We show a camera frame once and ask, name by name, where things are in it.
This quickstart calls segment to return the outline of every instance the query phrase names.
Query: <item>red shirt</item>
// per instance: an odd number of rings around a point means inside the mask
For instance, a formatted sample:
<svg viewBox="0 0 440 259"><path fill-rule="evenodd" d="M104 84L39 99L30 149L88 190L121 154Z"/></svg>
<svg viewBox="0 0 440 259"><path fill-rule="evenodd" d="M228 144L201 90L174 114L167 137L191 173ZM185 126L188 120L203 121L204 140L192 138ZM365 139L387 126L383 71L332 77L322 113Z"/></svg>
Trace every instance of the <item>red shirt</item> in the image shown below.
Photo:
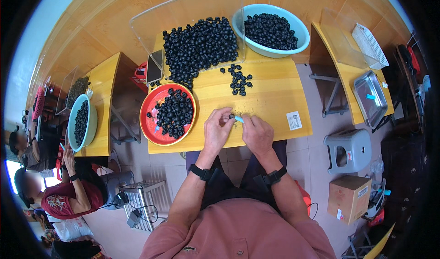
<svg viewBox="0 0 440 259"><path fill-rule="evenodd" d="M146 258L307 258L336 259L318 222L291 226L270 205L228 199L202 210L190 229L160 224L148 237Z"/></svg>
<svg viewBox="0 0 440 259"><path fill-rule="evenodd" d="M102 207L104 201L102 200L102 194L98 187L85 180L81 181L81 183L84 186L88 201L91 204L89 211L74 214L69 204L69 198L76 199L77 196L75 194L74 185L71 182L60 183L46 188L46 192L41 200L41 207L51 216L62 220L77 218Z"/></svg>

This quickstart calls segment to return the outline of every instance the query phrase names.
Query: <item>gray plastic stool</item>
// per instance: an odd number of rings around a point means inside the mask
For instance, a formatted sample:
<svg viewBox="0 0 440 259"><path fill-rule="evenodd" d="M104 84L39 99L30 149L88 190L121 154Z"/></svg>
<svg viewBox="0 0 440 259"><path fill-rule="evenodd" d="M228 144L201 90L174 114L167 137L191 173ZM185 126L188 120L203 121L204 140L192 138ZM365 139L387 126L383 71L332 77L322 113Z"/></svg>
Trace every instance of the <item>gray plastic stool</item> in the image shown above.
<svg viewBox="0 0 440 259"><path fill-rule="evenodd" d="M119 186L131 185L134 183L134 175L131 171L126 171L122 173L110 173L108 175L102 175L101 177L104 183L107 184L107 192L109 195L106 205L110 204L113 201L113 198L117 194L116 191L118 191ZM114 205L104 208L108 210L122 209L117 208Z"/></svg>
<svg viewBox="0 0 440 259"><path fill-rule="evenodd" d="M357 172L371 160L371 139L367 130L345 130L324 138L330 150L329 174Z"/></svg>

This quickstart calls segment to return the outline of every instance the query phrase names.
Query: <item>pink basket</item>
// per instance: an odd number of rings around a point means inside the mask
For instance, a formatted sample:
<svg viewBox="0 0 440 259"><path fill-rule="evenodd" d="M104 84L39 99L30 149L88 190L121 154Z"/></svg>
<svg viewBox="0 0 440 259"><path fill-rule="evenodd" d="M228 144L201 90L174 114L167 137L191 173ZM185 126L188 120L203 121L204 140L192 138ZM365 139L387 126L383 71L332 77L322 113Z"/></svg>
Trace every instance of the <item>pink basket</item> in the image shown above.
<svg viewBox="0 0 440 259"><path fill-rule="evenodd" d="M43 88L38 87L38 90L36 91L36 104L35 104L35 110L32 113L32 120L38 119L38 117L43 112L43 106L44 106L44 91Z"/></svg>

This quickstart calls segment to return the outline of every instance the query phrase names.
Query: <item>window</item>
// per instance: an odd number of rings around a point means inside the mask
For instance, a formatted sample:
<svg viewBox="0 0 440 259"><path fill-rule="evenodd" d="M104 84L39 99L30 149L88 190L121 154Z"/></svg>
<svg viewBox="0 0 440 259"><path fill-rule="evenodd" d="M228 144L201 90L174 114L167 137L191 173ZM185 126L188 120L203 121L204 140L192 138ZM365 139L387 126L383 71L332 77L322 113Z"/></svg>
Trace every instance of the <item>window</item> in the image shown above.
<svg viewBox="0 0 440 259"><path fill-rule="evenodd" d="M8 169L9 180L11 181L12 190L14 191L15 194L18 194L17 189L15 188L14 176L15 176L15 172L17 172L17 170L21 168L21 165L20 163L7 160L6 168Z"/></svg>
<svg viewBox="0 0 440 259"><path fill-rule="evenodd" d="M15 176L15 172L17 172L17 170L22 167L21 167L20 163L6 160L6 168L8 169L9 180L11 182L11 188L15 194L18 194L17 189L15 187L14 176ZM50 187L50 186L58 185L59 183L61 183L61 181L59 181L56 177L41 178L41 191L46 190L45 185L47 187Z"/></svg>

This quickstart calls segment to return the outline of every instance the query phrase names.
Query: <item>smartphone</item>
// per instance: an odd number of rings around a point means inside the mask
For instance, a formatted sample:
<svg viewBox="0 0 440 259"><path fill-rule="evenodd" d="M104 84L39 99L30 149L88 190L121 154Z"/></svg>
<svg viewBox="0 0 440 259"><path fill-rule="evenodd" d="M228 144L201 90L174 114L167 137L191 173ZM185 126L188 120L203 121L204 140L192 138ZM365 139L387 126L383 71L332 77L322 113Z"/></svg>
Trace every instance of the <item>smartphone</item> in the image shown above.
<svg viewBox="0 0 440 259"><path fill-rule="evenodd" d="M154 52L152 54L153 58L157 61L157 63L162 63L162 50ZM148 64L146 68L146 83L147 85L151 82L161 80L162 79L162 71L161 69L154 63L151 56L148 56Z"/></svg>

